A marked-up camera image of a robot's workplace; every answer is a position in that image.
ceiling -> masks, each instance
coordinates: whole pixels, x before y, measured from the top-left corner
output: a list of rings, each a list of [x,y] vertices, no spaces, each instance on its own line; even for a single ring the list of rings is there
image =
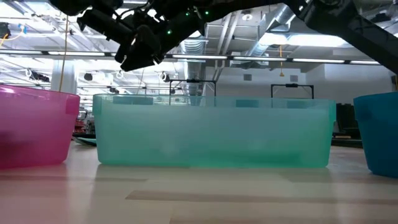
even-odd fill
[[[136,4],[128,4],[125,1],[122,9],[134,7]],[[388,0],[372,1],[372,0],[358,0],[356,1],[358,9],[364,15],[374,15],[383,10],[391,10],[391,2]],[[252,9],[249,13],[252,15],[250,21],[245,21],[242,14],[234,13],[231,21],[238,17],[236,28],[233,28],[232,22],[225,24],[225,18],[214,21],[208,24],[207,33],[205,37],[201,37],[202,41],[206,42],[205,54],[215,54],[219,47],[219,39],[224,26],[229,26],[227,34],[233,32],[229,45],[226,47],[226,54],[237,54],[237,52],[248,51],[259,39],[258,25],[261,19],[267,13],[277,9],[278,5],[264,6]],[[21,49],[21,50],[64,50],[65,44],[65,27],[66,15],[62,14],[56,8],[52,7],[45,0],[36,1],[0,1],[0,22],[8,22],[11,30],[11,37],[15,40],[4,41],[1,49]],[[95,30],[86,28],[80,31],[76,23],[76,17],[69,17],[70,30],[68,31],[67,50],[79,52],[116,52],[119,45],[115,42],[105,40],[105,37],[97,33]],[[21,34],[21,27],[25,27],[25,32]],[[398,32],[397,24],[389,24],[388,31],[392,33]],[[286,37],[297,34],[316,34],[315,31],[310,30],[299,19],[294,19],[291,24],[289,32],[283,33]],[[228,35],[226,35],[224,42],[227,42]],[[181,52],[179,47],[176,47],[172,52]],[[280,57],[280,49],[269,47],[266,51],[271,57]],[[360,51],[351,47],[350,45],[343,45],[341,47],[310,47],[300,45],[283,45],[283,57],[298,57],[298,58],[342,58],[347,60],[363,60],[369,59]],[[119,64],[113,60],[98,60],[98,59],[75,59],[75,66],[80,69],[79,85],[84,86],[98,86],[98,85],[119,85],[119,86],[149,86],[159,87],[160,90],[140,90],[142,93],[146,91],[149,94],[168,94],[168,84],[165,84],[159,79],[162,72],[171,74],[173,78],[185,78],[183,62],[164,62],[158,66],[148,67],[145,69],[135,70],[132,72],[119,72]],[[287,63],[287,68],[297,68],[302,72],[306,72],[314,67],[314,64],[309,63]],[[39,72],[51,78],[53,67],[53,59],[48,58],[30,58],[30,57],[10,57],[2,56],[0,58],[0,82],[3,83],[21,83],[21,84],[35,84],[42,83],[41,81],[32,80],[29,78],[30,71]],[[269,69],[279,68],[280,63],[270,63]],[[85,73],[92,73],[93,81],[86,81],[84,79]],[[184,94],[187,87],[180,84],[183,90],[179,90],[176,94]],[[137,90],[125,89],[128,93],[137,93]],[[92,95],[95,93],[109,93],[107,88],[79,88],[78,94]]]

wall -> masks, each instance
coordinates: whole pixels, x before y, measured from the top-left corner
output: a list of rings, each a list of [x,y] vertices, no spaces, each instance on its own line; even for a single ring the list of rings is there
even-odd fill
[[[315,97],[353,104],[363,95],[392,91],[390,71],[382,66],[320,65],[307,73],[306,81],[315,85]]]
[[[299,69],[283,69],[285,77],[280,77],[280,69],[269,71],[269,69],[225,68],[217,83],[218,96],[257,96],[271,97],[271,84],[291,83],[290,76],[298,75],[298,84],[306,84],[305,74]],[[206,79],[213,78],[214,68],[206,68]],[[244,81],[243,75],[251,74],[252,81]],[[278,98],[310,98],[310,89],[274,87],[274,96]],[[205,88],[206,96],[213,96],[214,92]]]

